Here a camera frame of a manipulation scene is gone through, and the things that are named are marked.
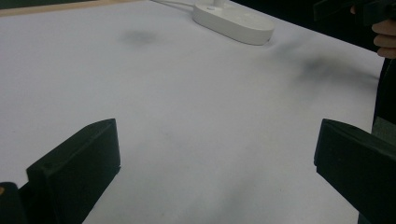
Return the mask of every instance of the cable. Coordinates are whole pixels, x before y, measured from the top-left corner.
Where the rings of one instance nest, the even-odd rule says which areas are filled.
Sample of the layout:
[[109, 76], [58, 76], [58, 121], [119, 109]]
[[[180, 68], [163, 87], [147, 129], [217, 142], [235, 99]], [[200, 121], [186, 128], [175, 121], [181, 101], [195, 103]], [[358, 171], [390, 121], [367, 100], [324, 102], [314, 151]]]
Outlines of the cable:
[[157, 2], [157, 3], [170, 3], [170, 4], [178, 4], [178, 5], [182, 5], [182, 6], [186, 6], [186, 7], [194, 7], [194, 4], [179, 2], [179, 1], [168, 1], [168, 0], [151, 0], [151, 1]]

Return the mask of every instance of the finger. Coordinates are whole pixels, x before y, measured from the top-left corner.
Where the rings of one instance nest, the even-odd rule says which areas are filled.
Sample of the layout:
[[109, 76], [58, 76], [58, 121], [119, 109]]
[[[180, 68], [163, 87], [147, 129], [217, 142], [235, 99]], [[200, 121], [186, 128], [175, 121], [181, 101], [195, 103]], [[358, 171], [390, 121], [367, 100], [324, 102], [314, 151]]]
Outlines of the finger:
[[382, 48], [396, 48], [396, 36], [378, 35], [374, 38], [374, 44]]
[[396, 35], [396, 21], [387, 20], [372, 26], [374, 32], [380, 35]]
[[376, 53], [384, 58], [396, 59], [396, 49], [381, 48]]
[[352, 13], [353, 15], [356, 14], [356, 8], [355, 8], [355, 6], [353, 6], [353, 7], [350, 8], [350, 13]]

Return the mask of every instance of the black clamp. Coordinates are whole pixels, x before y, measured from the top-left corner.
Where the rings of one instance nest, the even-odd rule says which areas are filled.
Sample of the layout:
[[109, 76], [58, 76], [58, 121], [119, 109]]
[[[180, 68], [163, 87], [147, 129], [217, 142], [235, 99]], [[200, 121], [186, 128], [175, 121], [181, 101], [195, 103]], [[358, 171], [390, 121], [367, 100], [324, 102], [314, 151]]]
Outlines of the black clamp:
[[80, 224], [119, 170], [116, 121], [88, 125], [27, 168], [22, 188], [0, 183], [0, 223]]
[[322, 0], [314, 4], [315, 21], [352, 6], [356, 10], [355, 21], [360, 25], [372, 25], [396, 17], [395, 0]]

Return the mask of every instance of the white surface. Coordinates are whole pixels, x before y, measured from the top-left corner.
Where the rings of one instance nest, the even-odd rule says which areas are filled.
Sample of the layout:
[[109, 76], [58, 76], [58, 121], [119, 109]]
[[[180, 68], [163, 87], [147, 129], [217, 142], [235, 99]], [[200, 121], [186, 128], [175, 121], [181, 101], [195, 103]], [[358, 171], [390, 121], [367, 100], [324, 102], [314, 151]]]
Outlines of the white surface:
[[356, 223], [314, 152], [324, 118], [370, 131], [382, 60], [274, 20], [254, 47], [146, 1], [0, 18], [0, 180], [115, 118], [122, 168], [86, 224]]
[[267, 43], [275, 29], [271, 20], [254, 10], [228, 3], [214, 4], [213, 0], [197, 0], [192, 18], [208, 29], [250, 45]]

